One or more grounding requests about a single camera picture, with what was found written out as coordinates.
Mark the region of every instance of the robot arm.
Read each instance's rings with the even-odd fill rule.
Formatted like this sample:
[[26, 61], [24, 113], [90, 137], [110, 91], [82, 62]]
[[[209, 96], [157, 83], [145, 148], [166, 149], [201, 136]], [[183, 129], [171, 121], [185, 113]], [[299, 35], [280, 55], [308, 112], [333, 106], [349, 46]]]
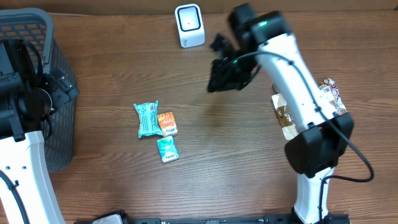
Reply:
[[49, 173], [45, 165], [44, 138], [41, 131], [25, 133], [25, 140], [13, 137], [0, 141], [0, 169], [15, 185], [27, 215], [24, 222], [21, 207], [8, 186], [0, 182], [0, 197], [8, 222], [62, 224], [62, 217]]
[[338, 116], [323, 98], [300, 55], [294, 34], [279, 12], [256, 17], [249, 5], [244, 4], [236, 7], [228, 19], [240, 49], [234, 52], [232, 46], [224, 47], [226, 55], [222, 62], [213, 62], [208, 90], [225, 91], [232, 89], [231, 86], [240, 90], [252, 80], [247, 72], [256, 65], [267, 71], [286, 99], [299, 132], [285, 145], [288, 161], [298, 173], [293, 221], [309, 224], [319, 222], [320, 217], [324, 220], [328, 215], [328, 180], [325, 185], [322, 180], [332, 175], [347, 146], [329, 122], [349, 138], [353, 120], [349, 114]]
[[0, 40], [0, 197], [9, 223], [62, 224], [41, 124], [78, 90], [60, 70], [36, 72], [27, 47], [41, 62], [31, 43]]

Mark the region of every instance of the wooden table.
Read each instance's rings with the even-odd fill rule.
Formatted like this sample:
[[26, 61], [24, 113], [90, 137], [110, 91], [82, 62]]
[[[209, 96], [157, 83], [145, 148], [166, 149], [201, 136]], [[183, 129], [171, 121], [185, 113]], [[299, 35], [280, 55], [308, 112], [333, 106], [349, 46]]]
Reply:
[[[356, 122], [352, 140], [372, 162], [367, 184], [333, 180], [328, 208], [353, 223], [398, 219], [398, 13], [290, 12], [300, 51], [320, 82], [337, 82]], [[227, 14], [203, 15], [206, 44], [182, 50], [174, 15], [54, 16], [55, 38], [78, 77], [75, 157], [51, 174], [67, 223], [125, 209], [132, 217], [290, 213], [296, 173], [261, 72], [243, 91], [209, 94], [208, 45], [231, 37]], [[160, 137], [138, 140], [134, 103], [173, 111], [180, 159], [163, 164]], [[348, 149], [339, 175], [366, 177]], [[0, 223], [7, 223], [0, 212]]]

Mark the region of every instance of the gray basket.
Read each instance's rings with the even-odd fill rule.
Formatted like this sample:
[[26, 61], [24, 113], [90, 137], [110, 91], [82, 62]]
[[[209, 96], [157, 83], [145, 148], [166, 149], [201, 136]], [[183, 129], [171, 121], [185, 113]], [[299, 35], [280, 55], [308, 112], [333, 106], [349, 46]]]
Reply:
[[[24, 39], [33, 43], [42, 57], [44, 73], [60, 69], [76, 86], [76, 76], [63, 56], [53, 37], [54, 26], [51, 16], [41, 9], [26, 8], [0, 10], [0, 39]], [[30, 57], [37, 69], [37, 57], [30, 50]], [[49, 171], [66, 168], [73, 155], [73, 126], [75, 122], [75, 104], [67, 103], [52, 115], [53, 134], [45, 142], [45, 160]], [[48, 134], [48, 125], [43, 135]]]

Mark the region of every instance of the candy wrapper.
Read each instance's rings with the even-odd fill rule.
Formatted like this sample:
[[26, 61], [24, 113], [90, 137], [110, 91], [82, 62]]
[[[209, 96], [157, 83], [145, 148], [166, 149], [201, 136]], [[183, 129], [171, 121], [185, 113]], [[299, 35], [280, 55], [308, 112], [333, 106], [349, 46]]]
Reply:
[[163, 134], [157, 120], [158, 105], [158, 101], [155, 103], [143, 103], [141, 105], [134, 104], [134, 107], [139, 115], [138, 138], [155, 134]]
[[327, 78], [321, 82], [319, 89], [323, 92], [323, 96], [327, 97], [329, 102], [335, 106], [336, 112], [339, 115], [347, 113], [346, 106], [341, 101], [340, 92], [337, 89], [335, 81]]
[[[319, 89], [322, 91], [323, 97], [325, 97], [336, 108], [336, 112], [339, 115], [347, 113], [347, 109], [340, 98], [337, 85], [331, 78], [327, 78], [321, 82]], [[285, 98], [279, 93], [272, 96], [272, 101], [274, 102], [275, 112], [278, 116], [279, 124], [282, 127], [286, 140], [293, 139], [299, 133], [292, 121], [290, 111], [286, 107]]]
[[163, 137], [176, 136], [178, 134], [173, 112], [159, 114], [157, 115], [157, 119], [159, 120], [160, 128], [163, 131]]
[[157, 140], [157, 147], [159, 148], [163, 163], [177, 160], [180, 157], [177, 147], [175, 147], [173, 136]]

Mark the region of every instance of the teal snack wrapper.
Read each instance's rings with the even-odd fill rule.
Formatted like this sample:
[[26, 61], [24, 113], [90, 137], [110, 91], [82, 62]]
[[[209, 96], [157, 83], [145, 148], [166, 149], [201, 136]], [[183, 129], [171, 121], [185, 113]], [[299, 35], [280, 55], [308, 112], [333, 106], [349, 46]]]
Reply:
[[159, 101], [156, 101], [155, 103], [143, 103], [140, 105], [134, 104], [139, 115], [138, 138], [154, 134], [163, 135], [157, 120], [158, 105]]
[[177, 147], [175, 147], [173, 136], [157, 140], [160, 156], [163, 163], [171, 162], [180, 158]]

